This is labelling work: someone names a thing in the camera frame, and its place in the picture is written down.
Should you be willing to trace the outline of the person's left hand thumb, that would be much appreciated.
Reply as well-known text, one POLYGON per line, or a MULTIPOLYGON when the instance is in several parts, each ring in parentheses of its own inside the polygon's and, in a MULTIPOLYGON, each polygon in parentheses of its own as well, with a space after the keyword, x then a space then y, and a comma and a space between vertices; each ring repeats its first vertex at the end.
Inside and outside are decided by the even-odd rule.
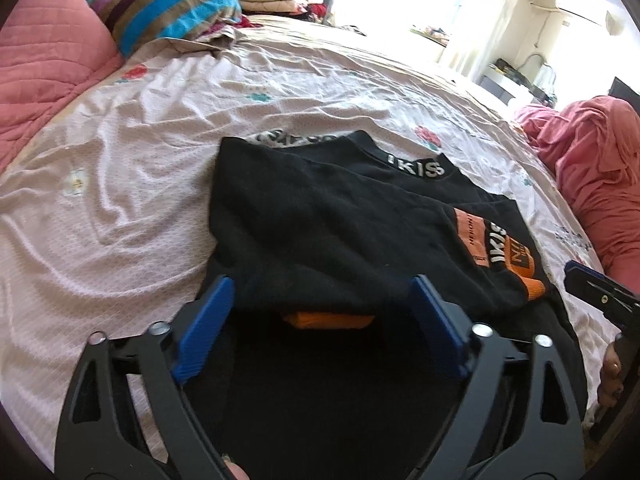
POLYGON ((229 455, 224 454, 222 460, 236 480, 250 480, 247 473, 229 455))

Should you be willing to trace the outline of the person's right hand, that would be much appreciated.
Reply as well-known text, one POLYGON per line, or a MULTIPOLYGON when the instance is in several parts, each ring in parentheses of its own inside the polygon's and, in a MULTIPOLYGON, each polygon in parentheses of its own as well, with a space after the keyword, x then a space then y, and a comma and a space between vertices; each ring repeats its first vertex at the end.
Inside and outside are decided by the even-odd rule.
POLYGON ((609 344, 605 351, 600 368, 600 385, 598 387, 598 402, 605 408, 612 408, 624 391, 623 381, 620 379, 622 364, 615 350, 614 344, 609 344))

